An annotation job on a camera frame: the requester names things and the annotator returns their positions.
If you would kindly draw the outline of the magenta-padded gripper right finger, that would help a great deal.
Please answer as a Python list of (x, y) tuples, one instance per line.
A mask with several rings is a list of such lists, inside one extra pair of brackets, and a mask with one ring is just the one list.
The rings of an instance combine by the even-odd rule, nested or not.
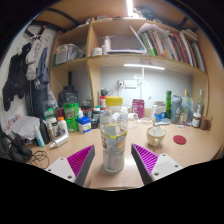
[(162, 153), (158, 155), (137, 144), (131, 145), (131, 154), (135, 160), (144, 185), (182, 169), (182, 166), (168, 154)]

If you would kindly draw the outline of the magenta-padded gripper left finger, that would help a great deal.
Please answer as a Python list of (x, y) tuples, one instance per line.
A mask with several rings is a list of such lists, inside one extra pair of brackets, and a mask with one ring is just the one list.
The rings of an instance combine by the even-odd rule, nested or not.
[(78, 186), (83, 186), (94, 156), (95, 147), (90, 145), (68, 158), (58, 158), (46, 168), (46, 171)]

